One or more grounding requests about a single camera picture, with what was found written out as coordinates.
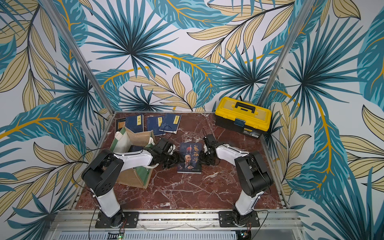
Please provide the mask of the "dark book old man back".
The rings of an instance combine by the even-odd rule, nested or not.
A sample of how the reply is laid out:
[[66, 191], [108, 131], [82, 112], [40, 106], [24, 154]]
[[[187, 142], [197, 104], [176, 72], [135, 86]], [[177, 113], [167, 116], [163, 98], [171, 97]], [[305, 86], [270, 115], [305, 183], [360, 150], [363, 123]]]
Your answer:
[[181, 143], [180, 154], [182, 161], [177, 166], [177, 173], [201, 174], [202, 165], [199, 158], [202, 149], [201, 143]]

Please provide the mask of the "green beige canvas bag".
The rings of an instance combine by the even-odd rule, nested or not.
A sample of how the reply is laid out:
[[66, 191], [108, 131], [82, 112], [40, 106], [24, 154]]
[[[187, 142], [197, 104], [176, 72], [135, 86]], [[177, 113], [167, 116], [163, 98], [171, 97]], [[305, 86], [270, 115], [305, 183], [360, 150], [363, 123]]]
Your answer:
[[[155, 145], [157, 143], [154, 133], [141, 132], [133, 133], [126, 127], [120, 132], [115, 133], [115, 138], [110, 146], [110, 150], [119, 156], [128, 153], [129, 148], [132, 145], [146, 147], [149, 144]], [[117, 179], [118, 184], [146, 189], [149, 184], [149, 178], [152, 175], [153, 167], [150, 166], [150, 162], [146, 162], [144, 165], [134, 166], [132, 168], [123, 168], [124, 170], [119, 174]]]

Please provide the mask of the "blue book table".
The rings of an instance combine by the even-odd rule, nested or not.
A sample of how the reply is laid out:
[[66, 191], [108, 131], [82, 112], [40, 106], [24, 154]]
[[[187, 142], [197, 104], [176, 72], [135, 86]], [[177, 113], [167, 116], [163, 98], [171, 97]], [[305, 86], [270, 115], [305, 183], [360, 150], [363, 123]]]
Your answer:
[[142, 151], [143, 150], [143, 147], [141, 146], [135, 146], [135, 145], [132, 145], [128, 152], [131, 153], [131, 152], [139, 152], [139, 151]]

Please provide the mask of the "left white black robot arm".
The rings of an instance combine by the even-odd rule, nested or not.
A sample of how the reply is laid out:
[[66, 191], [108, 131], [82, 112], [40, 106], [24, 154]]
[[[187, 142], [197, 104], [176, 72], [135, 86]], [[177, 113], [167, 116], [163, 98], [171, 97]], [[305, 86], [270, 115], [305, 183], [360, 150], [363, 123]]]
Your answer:
[[122, 227], [126, 217], [114, 192], [120, 173], [136, 167], [176, 167], [184, 158], [175, 148], [173, 143], [161, 139], [158, 143], [148, 144], [137, 152], [115, 153], [108, 149], [101, 150], [81, 175], [99, 203], [99, 219], [107, 222], [108, 227]]

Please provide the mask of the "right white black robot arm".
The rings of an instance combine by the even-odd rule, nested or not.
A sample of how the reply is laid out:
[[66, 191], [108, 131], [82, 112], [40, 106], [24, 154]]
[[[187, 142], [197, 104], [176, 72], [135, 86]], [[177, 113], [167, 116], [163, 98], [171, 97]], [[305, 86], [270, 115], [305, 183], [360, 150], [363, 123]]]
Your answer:
[[207, 166], [214, 166], [216, 160], [224, 160], [236, 167], [242, 188], [239, 199], [228, 217], [222, 217], [230, 225], [243, 227], [257, 220], [254, 206], [261, 196], [274, 184], [274, 179], [263, 157], [258, 151], [247, 152], [220, 143], [210, 134], [203, 137], [204, 149], [199, 161]]

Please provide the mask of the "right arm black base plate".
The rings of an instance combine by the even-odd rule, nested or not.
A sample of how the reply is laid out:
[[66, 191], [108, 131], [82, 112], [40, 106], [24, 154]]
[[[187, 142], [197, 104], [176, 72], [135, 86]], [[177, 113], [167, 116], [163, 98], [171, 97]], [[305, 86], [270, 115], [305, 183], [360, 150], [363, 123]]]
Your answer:
[[219, 211], [219, 223], [221, 228], [230, 228], [230, 227], [259, 227], [260, 220], [258, 213], [252, 211], [246, 215], [241, 215], [236, 210], [232, 211]]

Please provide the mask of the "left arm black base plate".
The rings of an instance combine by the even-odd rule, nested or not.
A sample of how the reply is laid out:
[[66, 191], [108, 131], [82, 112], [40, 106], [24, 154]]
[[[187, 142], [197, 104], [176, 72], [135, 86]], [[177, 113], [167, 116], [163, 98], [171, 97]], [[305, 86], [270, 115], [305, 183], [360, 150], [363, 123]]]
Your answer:
[[96, 229], [134, 229], [137, 227], [139, 212], [119, 211], [111, 218], [108, 218], [102, 211], [99, 212]]

